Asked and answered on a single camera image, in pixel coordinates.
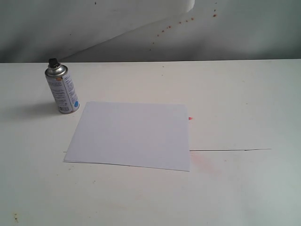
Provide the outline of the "white paper sheet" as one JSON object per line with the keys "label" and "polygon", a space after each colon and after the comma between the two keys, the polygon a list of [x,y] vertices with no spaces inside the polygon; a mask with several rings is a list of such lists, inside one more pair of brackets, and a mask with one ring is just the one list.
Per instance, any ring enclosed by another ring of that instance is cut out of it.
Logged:
{"label": "white paper sheet", "polygon": [[65,162],[190,170],[182,104],[87,102]]}

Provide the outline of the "white backdrop sheet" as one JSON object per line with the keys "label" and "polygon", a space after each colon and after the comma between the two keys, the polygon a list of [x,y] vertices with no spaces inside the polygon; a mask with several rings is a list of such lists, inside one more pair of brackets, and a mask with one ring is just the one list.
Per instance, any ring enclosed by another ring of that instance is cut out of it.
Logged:
{"label": "white backdrop sheet", "polygon": [[192,0],[3,0],[3,63],[63,59],[141,26],[193,9]]}

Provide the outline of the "silver spray paint can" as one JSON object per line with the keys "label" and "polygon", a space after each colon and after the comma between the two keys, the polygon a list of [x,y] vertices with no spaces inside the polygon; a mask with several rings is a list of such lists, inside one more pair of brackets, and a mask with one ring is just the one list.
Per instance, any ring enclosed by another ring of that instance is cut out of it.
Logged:
{"label": "silver spray paint can", "polygon": [[45,70],[45,77],[58,111],[63,114],[77,111],[79,100],[68,67],[61,64],[56,58],[50,58],[48,68]]}

